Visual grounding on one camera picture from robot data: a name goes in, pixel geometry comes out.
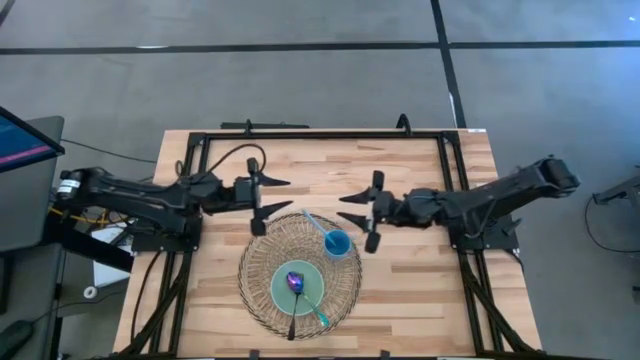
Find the blue plastic cup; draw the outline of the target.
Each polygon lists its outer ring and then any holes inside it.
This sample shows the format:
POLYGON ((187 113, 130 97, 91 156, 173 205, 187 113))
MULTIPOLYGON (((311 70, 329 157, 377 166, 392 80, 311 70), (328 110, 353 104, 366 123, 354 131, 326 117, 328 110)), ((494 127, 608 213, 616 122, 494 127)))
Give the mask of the blue plastic cup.
POLYGON ((352 241, 345 231, 340 229, 330 230, 325 234, 324 248, 329 258, 342 260, 351 252, 352 241))

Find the white paper sheet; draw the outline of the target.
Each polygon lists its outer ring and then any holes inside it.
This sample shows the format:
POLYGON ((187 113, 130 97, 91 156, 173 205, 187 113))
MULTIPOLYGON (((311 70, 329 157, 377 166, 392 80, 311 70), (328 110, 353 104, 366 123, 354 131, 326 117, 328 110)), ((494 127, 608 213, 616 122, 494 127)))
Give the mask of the white paper sheet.
MULTIPOLYGON (((116 246, 129 255, 132 254, 131 236, 124 231, 123 227, 114 226, 96 230, 91 233, 91 236, 93 239, 116 246)), ((127 271, 122 271, 97 261, 93 262, 93 284, 96 288, 102 288, 129 277, 130 274, 127 271)))

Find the grey metal stand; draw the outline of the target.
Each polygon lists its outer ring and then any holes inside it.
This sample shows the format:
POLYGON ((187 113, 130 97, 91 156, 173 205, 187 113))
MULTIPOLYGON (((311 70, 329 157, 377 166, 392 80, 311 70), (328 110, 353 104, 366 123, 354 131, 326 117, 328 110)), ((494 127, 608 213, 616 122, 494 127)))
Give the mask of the grey metal stand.
POLYGON ((605 205, 614 199, 629 200, 633 207, 640 208, 640 174, 593 194, 593 200, 598 205, 605 205))

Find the computer monitor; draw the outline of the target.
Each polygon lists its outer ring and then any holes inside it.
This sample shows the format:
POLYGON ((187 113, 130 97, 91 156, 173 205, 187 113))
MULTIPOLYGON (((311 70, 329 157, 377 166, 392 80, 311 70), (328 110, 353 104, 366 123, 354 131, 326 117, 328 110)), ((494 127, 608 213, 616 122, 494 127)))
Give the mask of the computer monitor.
POLYGON ((0 173, 64 153, 58 142, 0 106, 0 173))

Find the pale green bowl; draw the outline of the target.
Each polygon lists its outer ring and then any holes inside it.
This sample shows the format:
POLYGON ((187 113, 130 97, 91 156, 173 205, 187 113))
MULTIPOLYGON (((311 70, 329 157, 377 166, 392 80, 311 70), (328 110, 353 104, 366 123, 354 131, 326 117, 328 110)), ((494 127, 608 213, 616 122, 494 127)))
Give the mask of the pale green bowl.
POLYGON ((317 308, 324 297, 324 279, 319 269, 303 260, 283 263, 273 274, 270 285, 271 299, 274 305, 286 315, 293 314, 295 294, 289 289, 286 279, 289 272, 302 274, 303 294, 299 297, 296 316, 305 316, 313 312, 310 303, 317 308))

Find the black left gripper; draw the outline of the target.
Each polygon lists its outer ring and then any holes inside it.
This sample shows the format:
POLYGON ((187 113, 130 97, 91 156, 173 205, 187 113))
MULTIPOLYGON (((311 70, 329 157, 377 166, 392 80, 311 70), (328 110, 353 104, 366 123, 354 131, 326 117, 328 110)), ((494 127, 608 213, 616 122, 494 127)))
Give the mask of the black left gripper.
POLYGON ((261 206, 260 185, 264 187, 287 186, 290 182, 271 178, 259 171, 259 164, 255 158, 247 160, 247 177, 238 177, 234 183, 235 201, 242 203, 253 212, 250 220, 251 233, 254 236, 263 236, 266 233, 264 220, 282 208, 292 204, 292 201, 283 201, 261 206))

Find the blue drinking straw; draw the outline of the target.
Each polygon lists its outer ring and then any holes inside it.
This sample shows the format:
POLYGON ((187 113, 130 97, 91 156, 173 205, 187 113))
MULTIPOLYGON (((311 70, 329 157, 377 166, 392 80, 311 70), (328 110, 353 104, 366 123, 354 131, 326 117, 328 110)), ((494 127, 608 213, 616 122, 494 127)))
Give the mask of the blue drinking straw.
POLYGON ((335 245, 335 242, 333 240, 333 238, 331 237, 330 233, 325 230, 316 220, 315 218, 305 209, 302 210, 303 215, 306 217, 306 219, 317 229, 319 230, 325 240, 328 240, 330 244, 335 245))

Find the round woven straw placemat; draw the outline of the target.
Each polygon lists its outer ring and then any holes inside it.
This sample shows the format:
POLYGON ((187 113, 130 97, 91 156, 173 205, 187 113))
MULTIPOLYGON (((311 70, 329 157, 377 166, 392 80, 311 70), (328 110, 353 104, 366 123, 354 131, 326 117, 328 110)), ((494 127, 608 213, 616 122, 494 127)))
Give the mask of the round woven straw placemat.
MULTIPOLYGON (((340 228, 328 218, 311 215, 327 231, 340 228)), ((361 256, 352 248, 342 260, 329 258, 323 234, 302 212, 268 222, 266 234, 250 240, 239 263, 240 297, 259 325, 282 338, 287 337, 291 315, 282 313, 274 305, 270 285, 274 272, 293 260, 307 261, 319 269, 324 279, 324 297, 318 309, 330 321, 330 325, 324 327, 313 312, 296 316, 295 338, 308 340, 325 335, 346 320, 358 302, 363 278, 361 256)))

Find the black metal table frame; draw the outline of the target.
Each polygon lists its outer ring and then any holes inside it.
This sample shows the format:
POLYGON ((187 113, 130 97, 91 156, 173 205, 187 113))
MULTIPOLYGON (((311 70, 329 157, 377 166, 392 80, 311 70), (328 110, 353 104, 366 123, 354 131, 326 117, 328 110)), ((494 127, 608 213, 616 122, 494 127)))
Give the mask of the black metal table frame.
MULTIPOLYGON (((363 191, 375 170, 396 195, 413 188, 465 188, 492 181, 496 165, 487 134, 458 130, 447 156, 420 131, 287 130, 278 139, 265 131, 246 137, 218 130, 208 158, 218 176, 232 180, 249 156, 267 161, 268 175, 290 185, 268 188, 267 203, 292 201, 287 212, 307 209, 340 221, 337 212, 358 206, 340 197, 363 191)), ((250 239, 250 214, 235 212, 204 221, 194 254, 181 323, 181 357, 264 357, 338 360, 378 356, 465 356, 474 353, 459 261, 446 230, 383 227, 378 251, 364 254, 358 303, 335 330, 290 342, 269 333, 246 310, 238 289, 238 265, 250 239)))

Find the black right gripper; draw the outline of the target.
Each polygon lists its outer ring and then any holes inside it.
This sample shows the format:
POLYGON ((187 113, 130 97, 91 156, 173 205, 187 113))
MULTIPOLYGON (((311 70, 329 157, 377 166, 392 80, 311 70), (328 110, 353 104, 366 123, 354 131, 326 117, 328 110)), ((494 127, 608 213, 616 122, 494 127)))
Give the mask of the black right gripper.
POLYGON ((381 235, 377 231, 377 226, 385 222, 394 208, 396 199, 390 191, 384 190, 385 175, 382 171, 375 170, 372 176, 372 184, 364 191, 339 198, 340 202, 353 204, 371 204, 371 212, 366 217, 345 212, 337 212, 337 215, 353 223, 362 231, 367 231, 365 251, 375 253, 378 249, 381 235))

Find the iridescent blue spoon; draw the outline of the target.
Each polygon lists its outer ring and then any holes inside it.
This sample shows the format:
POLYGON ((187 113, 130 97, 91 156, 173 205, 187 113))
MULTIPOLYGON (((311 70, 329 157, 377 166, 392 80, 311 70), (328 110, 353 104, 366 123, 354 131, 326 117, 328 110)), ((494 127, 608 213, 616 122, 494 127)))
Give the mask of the iridescent blue spoon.
POLYGON ((317 308, 317 306, 310 300, 310 298, 304 293, 304 275, 298 272, 289 272, 286 277, 286 282, 287 286, 294 294, 296 292, 301 293, 300 297, 307 301, 313 313, 318 318, 320 324, 324 327, 328 327, 330 325, 329 318, 323 312, 321 312, 317 308))

